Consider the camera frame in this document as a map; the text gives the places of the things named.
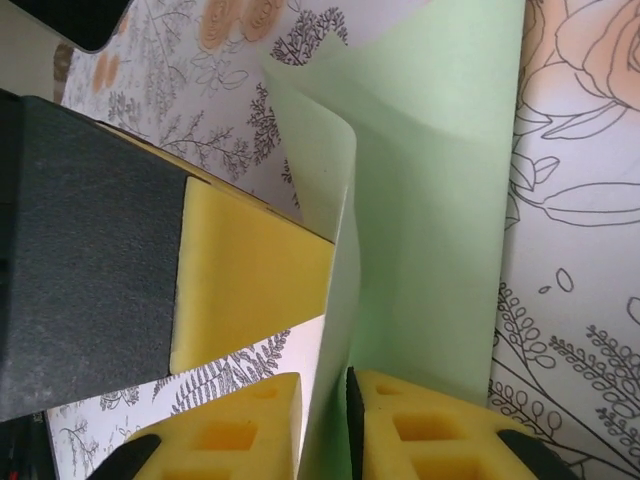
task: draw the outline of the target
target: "yellow foam block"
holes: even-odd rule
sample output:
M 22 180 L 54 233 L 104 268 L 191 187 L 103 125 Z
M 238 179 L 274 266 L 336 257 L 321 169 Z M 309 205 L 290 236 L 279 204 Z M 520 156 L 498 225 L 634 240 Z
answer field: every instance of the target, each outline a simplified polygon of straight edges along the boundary
M 490 410 L 378 372 L 356 373 L 363 480 L 535 480 L 496 433 L 528 433 Z
M 292 480 L 300 377 L 285 373 L 145 428 L 159 447 L 136 480 Z
M 181 373 L 324 313 L 334 246 L 266 203 L 111 127 L 187 179 L 170 362 Z

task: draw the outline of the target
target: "green paper sheet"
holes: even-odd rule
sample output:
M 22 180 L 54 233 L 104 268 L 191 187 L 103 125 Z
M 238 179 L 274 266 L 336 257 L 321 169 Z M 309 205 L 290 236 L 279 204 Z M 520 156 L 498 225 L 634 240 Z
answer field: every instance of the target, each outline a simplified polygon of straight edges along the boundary
M 301 479 L 350 476 L 348 364 L 485 402 L 523 12 L 433 0 L 364 48 L 264 58 L 305 225 L 336 241 Z

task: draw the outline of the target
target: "table surface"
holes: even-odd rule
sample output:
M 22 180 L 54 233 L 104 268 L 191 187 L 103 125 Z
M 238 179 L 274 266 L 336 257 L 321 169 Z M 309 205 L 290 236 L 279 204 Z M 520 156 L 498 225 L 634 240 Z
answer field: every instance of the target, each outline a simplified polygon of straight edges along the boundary
M 363 44 L 424 1 L 251 0 L 274 13 L 244 34 L 215 21 L 215 3 L 134 0 L 102 53 L 74 54 L 63 104 L 299 218 L 256 48 L 303 64 L 327 31 Z M 488 401 L 580 478 L 610 480 L 640 478 L 640 0 L 614 3 L 527 0 Z M 263 377 L 306 378 L 321 329 L 320 318 L 246 351 L 277 365 Z M 245 367 L 228 357 L 52 409 L 60 477 L 86 478 L 132 432 L 231 391 Z

